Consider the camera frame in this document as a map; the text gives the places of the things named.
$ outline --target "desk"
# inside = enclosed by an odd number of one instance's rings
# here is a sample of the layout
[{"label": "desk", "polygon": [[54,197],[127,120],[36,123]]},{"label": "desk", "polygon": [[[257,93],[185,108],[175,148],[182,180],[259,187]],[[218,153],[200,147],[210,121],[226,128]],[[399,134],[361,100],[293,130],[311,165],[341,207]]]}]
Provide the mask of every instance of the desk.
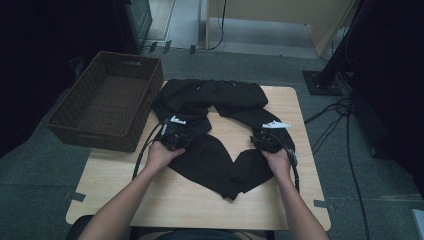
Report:
[{"label": "desk", "polygon": [[[324,200],[315,162],[306,134],[296,92],[287,87],[263,87],[269,104],[268,111],[283,122],[296,144],[299,161],[300,191],[303,199],[323,225],[330,228],[328,211],[314,207],[313,200]],[[251,129],[239,122],[211,111],[210,134],[219,138],[233,159],[248,148]],[[83,202],[72,201],[66,220],[75,222],[79,217],[95,214],[109,199],[127,185],[132,177],[138,153],[147,135],[157,124],[150,113],[135,153],[93,149],[77,188],[86,195]],[[140,169],[146,162],[143,156]],[[170,168],[164,169],[148,189],[132,226],[188,227],[250,230],[287,230],[288,225],[280,193],[274,178],[246,194],[240,193],[234,201],[222,197],[197,183],[185,179]]]},{"label": "desk", "polygon": [[[227,0],[225,18],[306,24],[319,57],[331,44],[356,0]],[[210,18],[222,18],[224,0],[208,0],[206,48],[209,48]]]}]

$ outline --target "gray carpet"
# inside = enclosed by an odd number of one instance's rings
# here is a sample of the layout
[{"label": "gray carpet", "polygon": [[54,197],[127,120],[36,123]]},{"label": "gray carpet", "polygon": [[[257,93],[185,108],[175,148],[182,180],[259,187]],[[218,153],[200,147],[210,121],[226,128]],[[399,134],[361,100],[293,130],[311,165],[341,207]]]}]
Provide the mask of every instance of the gray carpet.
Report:
[{"label": "gray carpet", "polygon": [[[293,87],[304,119],[342,97],[311,96],[302,70],[322,70],[325,60],[234,53],[162,49],[145,54],[160,57],[165,79],[214,79]],[[337,119],[329,112],[307,124],[311,146]],[[0,239],[64,239],[70,225],[64,198],[78,185],[90,149],[62,144],[44,127],[0,159]],[[346,119],[342,119],[315,155],[330,211],[332,239],[366,239],[363,215],[346,148]],[[412,177],[392,160],[373,159],[358,117],[350,117],[352,164],[362,193],[371,239],[418,239],[411,209],[424,210]],[[276,232],[277,239],[288,233]]]}]

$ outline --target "person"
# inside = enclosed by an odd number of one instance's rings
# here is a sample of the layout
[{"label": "person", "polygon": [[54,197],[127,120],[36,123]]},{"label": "person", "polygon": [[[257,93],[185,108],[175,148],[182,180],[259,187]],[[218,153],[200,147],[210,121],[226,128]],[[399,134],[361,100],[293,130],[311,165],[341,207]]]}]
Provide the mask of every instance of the person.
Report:
[{"label": "person", "polygon": [[[90,219],[79,239],[121,239],[155,176],[184,151],[169,151],[160,141],[152,143],[145,167]],[[291,165],[286,151],[282,149],[274,154],[262,154],[278,183],[293,239],[328,239],[290,178]]]}]

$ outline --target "floor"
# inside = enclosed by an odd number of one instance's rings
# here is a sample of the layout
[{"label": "floor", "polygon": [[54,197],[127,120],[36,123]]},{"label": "floor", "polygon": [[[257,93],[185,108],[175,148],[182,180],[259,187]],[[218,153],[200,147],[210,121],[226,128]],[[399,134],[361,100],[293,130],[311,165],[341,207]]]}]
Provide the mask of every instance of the floor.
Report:
[{"label": "floor", "polygon": [[[153,27],[147,45],[158,42],[158,46],[165,46],[166,41],[172,41],[173,48],[190,49],[191,45],[197,49],[205,48],[205,0],[150,0],[150,5]],[[159,31],[156,24],[166,31],[161,39],[152,37]],[[213,18],[210,47],[219,43],[220,27],[221,19]],[[302,24],[225,19],[224,33],[222,43],[214,51],[318,58]],[[344,33],[345,29],[340,29],[333,47],[324,55],[325,59],[331,57]]]}]

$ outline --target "brown basket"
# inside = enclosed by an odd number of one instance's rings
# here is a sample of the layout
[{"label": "brown basket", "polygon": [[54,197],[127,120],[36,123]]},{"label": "brown basket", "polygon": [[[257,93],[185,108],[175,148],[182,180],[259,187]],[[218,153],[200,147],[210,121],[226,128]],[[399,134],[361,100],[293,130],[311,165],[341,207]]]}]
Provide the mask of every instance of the brown basket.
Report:
[{"label": "brown basket", "polygon": [[65,144],[134,152],[163,81],[160,59],[99,52],[46,126]]}]

